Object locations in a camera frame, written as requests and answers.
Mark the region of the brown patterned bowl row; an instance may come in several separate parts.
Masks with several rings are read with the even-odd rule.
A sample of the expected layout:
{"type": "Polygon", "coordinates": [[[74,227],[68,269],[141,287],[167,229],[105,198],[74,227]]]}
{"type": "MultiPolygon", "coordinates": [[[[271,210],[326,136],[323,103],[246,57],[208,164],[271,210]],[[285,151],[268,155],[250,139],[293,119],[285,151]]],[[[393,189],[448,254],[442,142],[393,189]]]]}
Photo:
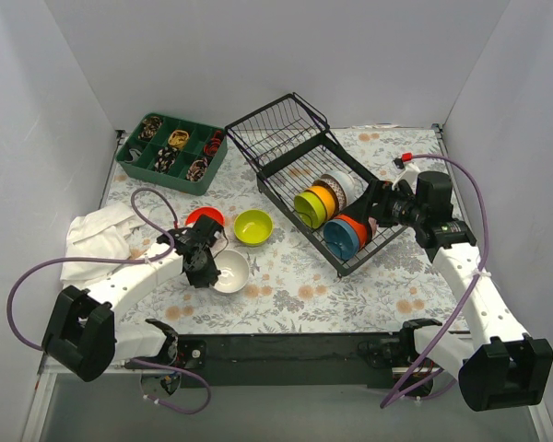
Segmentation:
{"type": "Polygon", "coordinates": [[[369,224],[369,228],[370,228],[370,240],[373,240],[376,236],[376,232],[377,232],[377,221],[373,218],[373,217],[369,217],[368,218],[368,224],[369,224]]]}
{"type": "Polygon", "coordinates": [[[324,174],[318,180],[316,180],[315,183],[326,185],[334,192],[336,199],[338,201],[338,207],[340,210],[346,207],[347,196],[344,192],[343,187],[335,178],[333,178],[328,174],[324,174]]]}

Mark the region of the white bowl row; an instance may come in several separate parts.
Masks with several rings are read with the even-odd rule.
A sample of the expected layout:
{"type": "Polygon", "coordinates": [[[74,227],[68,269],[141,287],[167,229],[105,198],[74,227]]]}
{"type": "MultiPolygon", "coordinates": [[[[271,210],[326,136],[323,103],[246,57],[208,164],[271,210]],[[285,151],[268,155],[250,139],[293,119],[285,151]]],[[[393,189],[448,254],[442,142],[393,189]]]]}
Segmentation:
{"type": "Polygon", "coordinates": [[[247,260],[236,250],[223,250],[215,258],[220,271],[213,288],[222,294],[233,294],[244,288],[250,276],[247,260]]]}
{"type": "Polygon", "coordinates": [[[351,204],[356,200],[356,183],[349,174],[342,170],[328,170],[324,173],[324,176],[335,180],[340,185],[347,198],[347,204],[351,204]]]}

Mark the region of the red orange bowl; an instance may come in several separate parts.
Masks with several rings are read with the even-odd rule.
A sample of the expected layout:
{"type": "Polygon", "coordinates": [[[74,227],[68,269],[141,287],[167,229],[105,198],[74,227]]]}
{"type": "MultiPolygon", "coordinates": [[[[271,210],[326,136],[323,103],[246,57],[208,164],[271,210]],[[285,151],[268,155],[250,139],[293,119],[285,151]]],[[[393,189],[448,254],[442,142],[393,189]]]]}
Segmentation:
{"type": "Polygon", "coordinates": [[[196,208],[190,213],[185,220],[185,225],[193,225],[201,216],[206,216],[219,223],[221,226],[225,226],[224,215],[215,207],[202,206],[196,208]]]}

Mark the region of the lime green bowl back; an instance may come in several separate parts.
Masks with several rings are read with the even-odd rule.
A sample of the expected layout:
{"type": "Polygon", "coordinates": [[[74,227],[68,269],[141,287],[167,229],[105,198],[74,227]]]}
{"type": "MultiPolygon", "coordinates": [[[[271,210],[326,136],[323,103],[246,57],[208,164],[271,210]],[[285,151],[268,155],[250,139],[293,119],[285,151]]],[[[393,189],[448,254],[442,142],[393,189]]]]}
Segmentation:
{"type": "Polygon", "coordinates": [[[264,244],[273,231],[271,216],[259,209],[250,209],[240,213],[234,221],[234,234],[241,243],[255,247],[264,244]]]}

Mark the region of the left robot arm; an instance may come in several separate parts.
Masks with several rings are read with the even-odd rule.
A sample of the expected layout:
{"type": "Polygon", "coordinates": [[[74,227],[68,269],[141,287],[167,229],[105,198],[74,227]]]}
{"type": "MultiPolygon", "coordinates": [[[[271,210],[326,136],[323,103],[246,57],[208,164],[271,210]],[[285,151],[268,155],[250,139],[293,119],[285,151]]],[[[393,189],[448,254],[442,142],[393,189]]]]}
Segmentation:
{"type": "Polygon", "coordinates": [[[85,289],[65,288],[56,298],[43,335],[44,353],[84,381],[99,377],[113,362],[143,359],[159,368],[176,363],[179,335],[168,324],[148,319],[122,324],[122,317],[159,285],[183,275],[207,288],[220,271],[212,247],[224,227],[207,215],[193,225],[160,235],[140,264],[126,265],[85,289]]]}

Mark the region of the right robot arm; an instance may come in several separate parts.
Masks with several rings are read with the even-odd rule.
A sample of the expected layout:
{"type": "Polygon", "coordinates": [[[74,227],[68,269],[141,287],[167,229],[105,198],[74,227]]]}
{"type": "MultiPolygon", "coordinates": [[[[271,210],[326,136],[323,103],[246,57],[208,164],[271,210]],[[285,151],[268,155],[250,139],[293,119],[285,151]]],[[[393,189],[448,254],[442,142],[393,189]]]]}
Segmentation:
{"type": "Polygon", "coordinates": [[[414,183],[371,180],[342,212],[365,228],[412,228],[417,244],[451,288],[457,301],[453,314],[465,318],[472,340],[465,343],[450,334],[449,321],[405,322],[398,353],[409,368],[381,406],[407,395],[405,382],[427,359],[453,377],[473,411],[537,405],[553,349],[547,339],[532,337],[508,310],[485,269],[487,254],[469,226],[453,217],[452,193],[450,176],[438,171],[421,172],[414,183]]]}

